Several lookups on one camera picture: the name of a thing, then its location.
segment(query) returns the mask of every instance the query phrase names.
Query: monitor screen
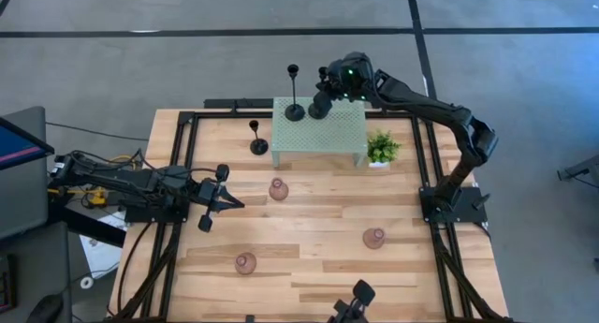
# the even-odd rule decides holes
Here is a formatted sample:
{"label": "monitor screen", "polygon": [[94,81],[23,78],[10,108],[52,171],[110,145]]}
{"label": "monitor screen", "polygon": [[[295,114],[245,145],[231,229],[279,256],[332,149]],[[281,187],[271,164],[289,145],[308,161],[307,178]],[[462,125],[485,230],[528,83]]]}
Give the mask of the monitor screen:
{"label": "monitor screen", "polygon": [[0,123],[0,169],[7,169],[49,154],[49,146],[15,125]]}

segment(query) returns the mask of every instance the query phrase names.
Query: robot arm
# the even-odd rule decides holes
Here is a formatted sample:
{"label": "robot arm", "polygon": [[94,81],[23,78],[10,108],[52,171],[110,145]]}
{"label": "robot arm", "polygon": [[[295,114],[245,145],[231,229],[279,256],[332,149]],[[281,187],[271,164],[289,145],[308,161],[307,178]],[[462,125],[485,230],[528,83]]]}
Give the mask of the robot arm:
{"label": "robot arm", "polygon": [[319,69],[319,92],[308,109],[315,119],[324,118],[335,99],[369,101],[382,110],[407,110],[417,117],[445,125],[456,137],[461,151],[459,164],[435,188],[434,204],[441,211],[451,211],[460,195],[460,186],[470,172],[485,164],[497,145],[495,132],[477,120],[470,110],[446,104],[412,91],[407,84],[382,70],[373,72],[370,58],[351,52],[343,60]]}
{"label": "robot arm", "polygon": [[229,168],[221,164],[213,171],[216,179],[192,179],[192,170],[181,166],[160,169],[127,169],[131,162],[111,163],[91,159],[90,154],[72,152],[56,156],[50,187],[64,188],[86,184],[105,187],[124,194],[119,203],[126,207],[126,222],[186,221],[190,203],[207,206],[199,228],[210,231],[212,212],[243,208],[225,187]]}

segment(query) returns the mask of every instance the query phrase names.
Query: white pot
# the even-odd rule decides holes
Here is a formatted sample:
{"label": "white pot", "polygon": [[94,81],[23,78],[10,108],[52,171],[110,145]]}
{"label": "white pot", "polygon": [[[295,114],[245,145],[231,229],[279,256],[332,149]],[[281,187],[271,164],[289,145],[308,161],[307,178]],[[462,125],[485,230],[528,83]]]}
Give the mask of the white pot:
{"label": "white pot", "polygon": [[386,163],[381,163],[381,162],[371,162],[368,163],[368,167],[372,168],[372,169],[383,169],[383,168],[388,168],[389,167],[389,162]]}

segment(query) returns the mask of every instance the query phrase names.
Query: wooden table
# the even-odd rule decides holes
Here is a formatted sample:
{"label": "wooden table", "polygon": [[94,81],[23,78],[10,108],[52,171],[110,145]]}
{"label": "wooden table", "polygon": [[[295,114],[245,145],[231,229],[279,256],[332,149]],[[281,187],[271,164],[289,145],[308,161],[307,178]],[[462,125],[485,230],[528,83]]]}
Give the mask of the wooden table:
{"label": "wooden table", "polygon": [[[157,167],[168,164],[178,114],[178,110],[156,113],[146,156]],[[200,120],[193,167],[228,164],[227,188],[246,208],[220,213],[214,217],[212,231],[204,233],[197,223],[205,209],[192,207],[183,225],[168,321],[243,321],[246,315],[256,315],[258,321],[326,321],[334,314],[336,300],[352,299],[352,287],[359,279],[376,291],[367,310],[371,322],[445,321],[431,234],[421,219],[420,176],[410,121],[367,122],[370,131],[390,130],[402,145],[398,160],[387,170],[356,169],[351,155],[340,154],[284,154],[275,170],[270,154],[250,153],[254,135],[248,122]],[[270,120],[259,122],[258,135],[270,140]],[[432,171],[424,125],[421,130]],[[460,152],[448,129],[436,126],[436,137],[444,171],[449,172]],[[184,153],[182,149],[180,163]],[[194,177],[201,179],[202,174]],[[273,177],[288,184],[286,200],[269,197]],[[121,267],[143,227],[136,224],[128,230]],[[362,242],[363,231],[373,227],[387,232],[386,244],[378,250]],[[152,225],[146,232],[132,257],[124,302],[147,275],[155,228]],[[456,229],[467,276],[491,308],[507,315],[489,239],[474,225],[457,224]],[[241,276],[233,260],[247,251],[257,256],[257,268]],[[113,312],[121,271],[112,291]],[[457,286],[450,279],[459,315]],[[156,284],[154,315],[162,279]]]}

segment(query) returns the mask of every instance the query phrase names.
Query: potted plant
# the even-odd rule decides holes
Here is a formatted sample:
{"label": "potted plant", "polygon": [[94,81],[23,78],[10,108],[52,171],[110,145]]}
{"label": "potted plant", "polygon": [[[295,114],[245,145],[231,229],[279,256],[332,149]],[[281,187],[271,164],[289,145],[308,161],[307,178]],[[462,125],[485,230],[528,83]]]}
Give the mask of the potted plant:
{"label": "potted plant", "polygon": [[381,130],[376,130],[373,136],[368,137],[368,157],[371,160],[369,167],[388,167],[389,163],[397,158],[400,146],[391,138],[391,131],[383,133]]}

